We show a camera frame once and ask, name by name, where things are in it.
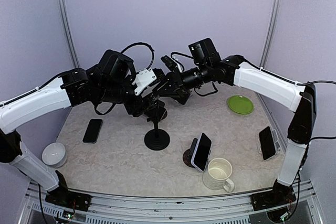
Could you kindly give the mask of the black pole phone stand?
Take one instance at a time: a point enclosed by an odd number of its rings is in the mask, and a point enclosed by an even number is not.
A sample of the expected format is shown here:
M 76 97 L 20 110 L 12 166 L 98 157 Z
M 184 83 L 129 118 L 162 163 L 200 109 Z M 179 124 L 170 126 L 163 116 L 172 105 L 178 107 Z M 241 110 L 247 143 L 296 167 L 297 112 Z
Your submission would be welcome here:
M 154 129 L 146 133 L 144 137 L 144 143 L 151 150 L 163 150 L 169 145 L 170 136 L 165 130 L 159 128 L 159 122 L 157 120 L 154 120 L 152 123 L 154 125 Z

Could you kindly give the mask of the teal-cased phone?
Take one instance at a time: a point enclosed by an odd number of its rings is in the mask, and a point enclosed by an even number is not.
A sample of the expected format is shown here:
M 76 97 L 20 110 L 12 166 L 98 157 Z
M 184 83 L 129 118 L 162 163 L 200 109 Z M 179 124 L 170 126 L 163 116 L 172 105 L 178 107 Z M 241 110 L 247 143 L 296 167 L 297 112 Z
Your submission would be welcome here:
M 97 142 L 100 129 L 102 127 L 102 119 L 91 119 L 88 123 L 87 129 L 85 131 L 83 142 L 87 144 L 94 144 Z

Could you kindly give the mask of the purple-cased phone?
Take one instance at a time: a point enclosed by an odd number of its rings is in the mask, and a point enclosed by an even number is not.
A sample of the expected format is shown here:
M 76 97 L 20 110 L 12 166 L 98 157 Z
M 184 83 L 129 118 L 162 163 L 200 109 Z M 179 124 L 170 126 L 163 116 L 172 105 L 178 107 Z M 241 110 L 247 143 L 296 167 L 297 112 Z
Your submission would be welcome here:
M 197 139 L 193 155 L 191 157 L 191 164 L 198 171 L 204 172 L 206 170 L 211 148 L 211 139 L 205 133 L 201 133 Z

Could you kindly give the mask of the black phone dark case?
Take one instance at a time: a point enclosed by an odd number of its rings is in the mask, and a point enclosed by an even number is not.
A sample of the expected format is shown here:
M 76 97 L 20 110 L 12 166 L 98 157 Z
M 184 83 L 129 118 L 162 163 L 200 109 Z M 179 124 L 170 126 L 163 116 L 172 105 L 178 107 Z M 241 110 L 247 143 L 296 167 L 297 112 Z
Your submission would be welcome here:
M 160 101 L 158 104 L 150 107 L 144 112 L 144 116 L 146 116 L 148 122 L 153 122 L 154 120 L 157 120 L 159 122 L 161 120 L 164 120 L 167 117 L 165 103 Z

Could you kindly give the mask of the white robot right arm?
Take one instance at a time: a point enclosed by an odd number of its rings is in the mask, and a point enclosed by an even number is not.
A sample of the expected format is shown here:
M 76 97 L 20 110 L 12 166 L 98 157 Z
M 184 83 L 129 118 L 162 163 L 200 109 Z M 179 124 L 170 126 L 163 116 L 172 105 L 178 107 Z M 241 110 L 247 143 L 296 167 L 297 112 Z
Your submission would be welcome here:
M 281 204 L 288 198 L 293 181 L 302 164 L 304 153 L 311 141 L 317 116 L 316 88 L 313 83 L 299 83 L 256 67 L 241 55 L 221 59 L 210 38 L 189 45 L 195 68 L 179 72 L 170 57 L 161 60 L 169 72 L 153 89 L 158 97 L 168 97 L 185 104 L 192 89 L 209 82 L 238 86 L 266 96 L 294 113 L 288 127 L 288 146 L 285 159 L 269 201 Z

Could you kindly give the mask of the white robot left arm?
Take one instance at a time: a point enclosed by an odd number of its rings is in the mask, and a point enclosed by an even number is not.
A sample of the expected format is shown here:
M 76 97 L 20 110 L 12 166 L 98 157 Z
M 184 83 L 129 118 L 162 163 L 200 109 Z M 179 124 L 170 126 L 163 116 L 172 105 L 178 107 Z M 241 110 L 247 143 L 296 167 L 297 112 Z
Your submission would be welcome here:
M 66 206 L 73 201 L 64 176 L 48 167 L 21 140 L 18 127 L 50 112 L 91 102 L 123 104 L 130 115 L 139 116 L 141 93 L 158 79 L 151 68 L 137 72 L 134 61 L 107 50 L 99 63 L 85 70 L 74 68 L 55 75 L 40 87 L 1 102 L 1 163 L 18 168 Z

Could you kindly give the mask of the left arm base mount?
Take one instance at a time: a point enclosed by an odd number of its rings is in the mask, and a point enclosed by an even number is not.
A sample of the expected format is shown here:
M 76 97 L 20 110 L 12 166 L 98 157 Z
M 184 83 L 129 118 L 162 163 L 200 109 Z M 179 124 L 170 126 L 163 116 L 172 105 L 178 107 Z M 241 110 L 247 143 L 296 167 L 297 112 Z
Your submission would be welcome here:
M 47 193 L 45 201 L 57 206 L 87 212 L 91 203 L 91 196 L 57 188 Z

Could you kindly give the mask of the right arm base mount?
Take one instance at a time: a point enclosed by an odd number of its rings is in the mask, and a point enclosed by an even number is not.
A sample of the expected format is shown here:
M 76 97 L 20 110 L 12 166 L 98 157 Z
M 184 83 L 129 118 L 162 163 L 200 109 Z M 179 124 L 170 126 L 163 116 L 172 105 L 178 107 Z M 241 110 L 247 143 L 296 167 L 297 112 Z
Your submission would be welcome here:
M 283 193 L 275 190 L 252 194 L 250 198 L 254 211 L 285 205 L 290 201 L 297 200 L 295 193 L 292 191 Z

